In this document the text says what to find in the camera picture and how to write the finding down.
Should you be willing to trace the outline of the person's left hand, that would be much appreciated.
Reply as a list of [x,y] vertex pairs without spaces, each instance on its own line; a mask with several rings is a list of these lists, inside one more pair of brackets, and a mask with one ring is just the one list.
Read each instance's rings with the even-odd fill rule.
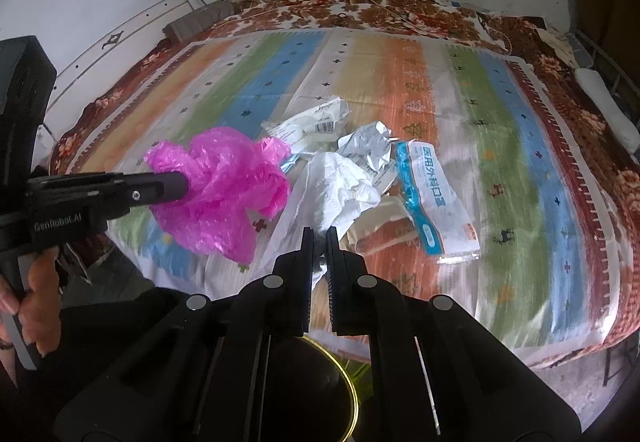
[[30,291],[24,298],[14,295],[1,277],[1,311],[17,315],[25,341],[35,346],[44,358],[58,349],[61,341],[61,297],[58,295],[58,272],[55,261],[58,249],[52,247],[39,254],[27,273]]

